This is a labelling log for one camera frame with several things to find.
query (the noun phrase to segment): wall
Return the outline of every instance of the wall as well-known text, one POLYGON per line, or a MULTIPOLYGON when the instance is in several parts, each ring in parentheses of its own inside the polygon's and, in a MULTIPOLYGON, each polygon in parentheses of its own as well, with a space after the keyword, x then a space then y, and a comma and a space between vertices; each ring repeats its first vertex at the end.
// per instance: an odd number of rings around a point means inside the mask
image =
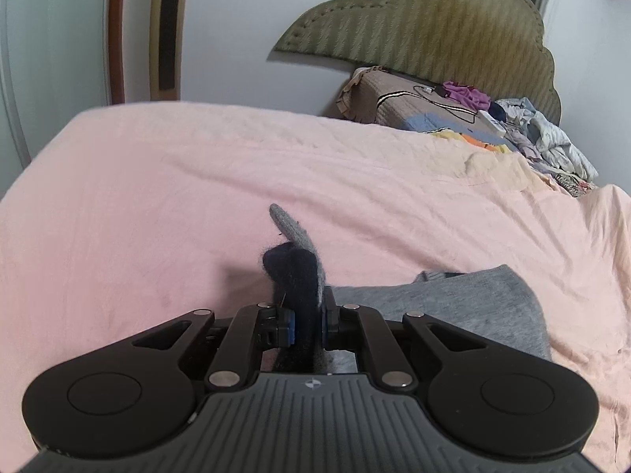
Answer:
POLYGON ((600 173, 631 192, 631 0, 549 0, 546 46, 554 55, 561 127, 600 173))
POLYGON ((326 0, 187 0, 182 99, 333 114, 352 66, 271 53, 301 13, 326 0))
POLYGON ((125 102, 149 101, 151 0, 122 1, 122 66, 125 102))

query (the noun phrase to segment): upholstered headboard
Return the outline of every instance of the upholstered headboard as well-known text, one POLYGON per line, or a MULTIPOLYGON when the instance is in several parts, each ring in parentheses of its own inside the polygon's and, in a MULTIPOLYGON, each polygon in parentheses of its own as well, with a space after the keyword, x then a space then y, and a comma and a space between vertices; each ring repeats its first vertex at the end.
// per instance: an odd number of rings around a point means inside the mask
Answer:
POLYGON ((542 38, 530 0, 331 0, 300 16, 275 49, 453 80, 493 99, 526 96, 558 124, 554 60, 542 38))

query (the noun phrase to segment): metal pin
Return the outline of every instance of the metal pin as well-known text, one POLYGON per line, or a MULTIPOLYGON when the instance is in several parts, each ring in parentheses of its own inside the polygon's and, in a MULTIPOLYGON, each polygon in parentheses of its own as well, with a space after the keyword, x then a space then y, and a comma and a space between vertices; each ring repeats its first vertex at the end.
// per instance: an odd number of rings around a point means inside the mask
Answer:
POLYGON ((239 377, 239 374, 234 371, 230 371, 229 369, 216 371, 208 377, 210 384, 220 388, 231 388, 236 384, 239 384, 240 380, 241 377, 239 377))

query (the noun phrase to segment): white crumpled clothes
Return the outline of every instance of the white crumpled clothes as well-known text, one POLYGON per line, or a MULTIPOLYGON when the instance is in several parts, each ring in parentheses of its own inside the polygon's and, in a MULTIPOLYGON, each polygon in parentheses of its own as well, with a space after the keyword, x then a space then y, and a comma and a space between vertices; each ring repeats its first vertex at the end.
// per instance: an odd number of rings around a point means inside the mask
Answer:
POLYGON ((498 99, 496 101, 500 105, 504 112, 506 112, 506 122, 514 124, 522 129, 528 124, 530 119, 534 116, 534 107, 527 97, 517 99, 512 97, 509 99, 498 99))
POLYGON ((541 137, 536 147, 546 162, 586 181, 593 181, 598 176, 598 171, 572 143, 566 132, 549 122, 541 112, 537 112, 529 124, 539 130, 541 137))

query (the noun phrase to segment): grey felt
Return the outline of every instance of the grey felt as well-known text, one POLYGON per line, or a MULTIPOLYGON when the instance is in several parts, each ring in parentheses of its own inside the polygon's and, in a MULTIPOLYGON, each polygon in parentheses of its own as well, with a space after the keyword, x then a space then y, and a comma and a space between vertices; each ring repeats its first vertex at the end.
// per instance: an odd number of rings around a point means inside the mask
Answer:
MULTIPOLYGON (((543 311, 525 281, 507 265, 436 279, 424 272, 401 286, 333 287, 338 305, 378 309, 386 320, 401 321, 417 310, 522 352, 550 360, 543 311)), ((330 371, 353 371, 352 356, 334 354, 330 371)))
POLYGON ((318 305, 322 305, 322 295, 326 279, 324 277, 324 269, 322 268, 322 262, 320 261, 320 256, 318 256, 316 246, 309 238, 307 231, 305 231, 302 226, 278 204, 272 203, 269 206, 269 216, 272 218, 278 230, 283 233, 287 240, 293 242, 297 247, 301 249, 306 249, 315 255, 315 258, 317 260, 318 280, 317 299, 318 305))

